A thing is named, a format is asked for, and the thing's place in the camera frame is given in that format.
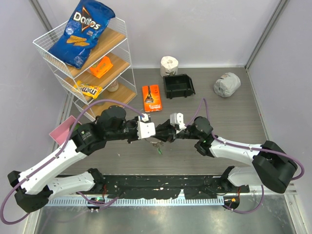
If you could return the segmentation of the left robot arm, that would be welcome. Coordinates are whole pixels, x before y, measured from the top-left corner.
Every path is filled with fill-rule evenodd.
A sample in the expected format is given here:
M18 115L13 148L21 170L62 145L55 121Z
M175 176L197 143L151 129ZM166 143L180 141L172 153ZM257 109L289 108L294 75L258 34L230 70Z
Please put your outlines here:
M96 121L82 124L76 128L68 142L59 150L24 172L12 171L8 174L11 186L15 189L15 200L25 212L41 209L50 200L77 192L90 191L99 194L103 191L105 180L98 169L68 177L58 175L72 164L93 152L105 147L107 141L127 140L128 142L154 135L154 130L142 131L150 127L151 119L141 114L126 120L126 111L113 105L104 110Z

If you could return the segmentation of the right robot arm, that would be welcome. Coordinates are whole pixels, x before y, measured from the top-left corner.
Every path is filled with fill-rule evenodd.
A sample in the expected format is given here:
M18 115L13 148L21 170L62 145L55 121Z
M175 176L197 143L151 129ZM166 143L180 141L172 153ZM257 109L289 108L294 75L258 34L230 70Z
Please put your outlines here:
M205 117L196 117L183 128L170 120L156 127L156 139L174 142L176 139L194 139L195 148L202 156L227 158L244 163L246 167L229 166L222 174L221 188L232 192L240 186L263 185L275 193L286 191L298 166L273 141L246 144L226 140L213 134Z

